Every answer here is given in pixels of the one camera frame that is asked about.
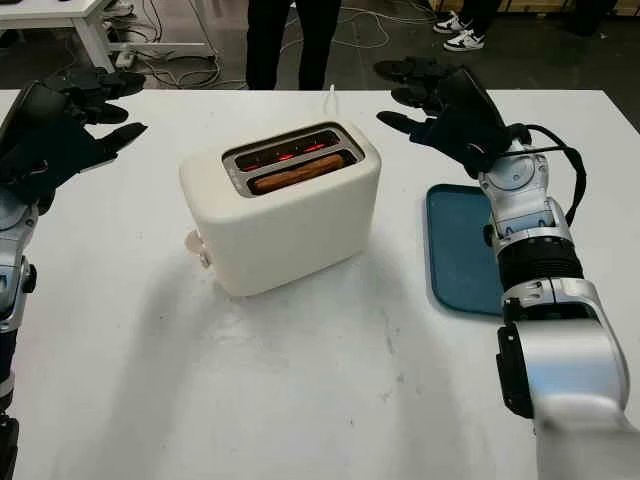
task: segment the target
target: blue tray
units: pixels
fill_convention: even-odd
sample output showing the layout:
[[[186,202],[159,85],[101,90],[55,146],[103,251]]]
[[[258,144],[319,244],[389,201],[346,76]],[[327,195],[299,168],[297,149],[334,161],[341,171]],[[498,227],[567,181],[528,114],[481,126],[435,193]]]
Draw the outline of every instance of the blue tray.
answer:
[[[429,190],[426,201],[434,295],[454,310],[501,316],[498,265],[482,235],[489,200],[480,188],[441,184]]]

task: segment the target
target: desk leg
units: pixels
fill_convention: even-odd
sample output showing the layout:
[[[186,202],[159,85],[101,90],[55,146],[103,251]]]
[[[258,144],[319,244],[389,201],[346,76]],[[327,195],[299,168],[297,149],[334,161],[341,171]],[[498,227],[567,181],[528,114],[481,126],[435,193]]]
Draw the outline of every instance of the desk leg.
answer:
[[[113,63],[111,63],[111,59],[109,58],[107,37],[102,24],[99,22],[89,22],[84,18],[74,18],[71,21],[93,64],[96,67],[105,68],[107,72],[115,72]]]

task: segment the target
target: desk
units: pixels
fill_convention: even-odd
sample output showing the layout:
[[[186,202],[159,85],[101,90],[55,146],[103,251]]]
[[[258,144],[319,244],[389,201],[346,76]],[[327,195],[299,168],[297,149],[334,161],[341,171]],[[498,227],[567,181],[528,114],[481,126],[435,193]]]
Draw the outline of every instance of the desk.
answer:
[[[14,95],[0,93],[0,112]],[[545,125],[583,153],[589,186],[573,235],[627,355],[638,426],[640,136],[602,92],[492,96],[505,121]],[[473,181],[375,118],[419,112],[388,92],[339,92],[341,113],[383,158],[363,254],[234,299],[186,252],[179,163],[238,128],[320,111],[323,98],[144,91],[120,103],[149,130],[60,189],[28,248],[39,283],[15,361],[16,479],[536,478],[531,423],[502,404],[501,322],[427,293],[426,191]],[[561,155],[550,165],[566,208],[573,172]]]
[[[0,5],[0,32],[11,28],[75,28],[91,62],[108,72],[115,70],[109,54],[130,48],[158,52],[186,49],[191,54],[213,55],[211,47],[204,43],[111,43],[102,26],[102,11],[108,3],[109,0],[23,0]]]

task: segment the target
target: person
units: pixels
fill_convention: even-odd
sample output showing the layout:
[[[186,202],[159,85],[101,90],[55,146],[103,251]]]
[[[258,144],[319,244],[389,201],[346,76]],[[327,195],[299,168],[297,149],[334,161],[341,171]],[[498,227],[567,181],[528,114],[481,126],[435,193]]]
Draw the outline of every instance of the person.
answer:
[[[485,37],[500,7],[500,0],[464,0],[460,15],[451,12],[448,19],[433,26],[437,33],[457,33],[444,42],[450,52],[469,52],[484,48]]]
[[[249,0],[246,79],[252,90],[273,90],[276,86],[290,6],[291,0]],[[300,90],[322,90],[340,6],[341,0],[296,0],[304,35]]]

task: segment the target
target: toaster slot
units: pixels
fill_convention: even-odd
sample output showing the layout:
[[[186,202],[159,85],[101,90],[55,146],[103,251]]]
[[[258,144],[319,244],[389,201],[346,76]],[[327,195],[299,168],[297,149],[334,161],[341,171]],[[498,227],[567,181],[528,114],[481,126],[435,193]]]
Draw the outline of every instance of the toaster slot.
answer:
[[[254,195],[264,195],[265,193],[335,172],[354,163],[356,163],[356,159],[351,152],[341,150],[331,155],[315,158],[308,162],[252,178],[247,182],[247,186]]]

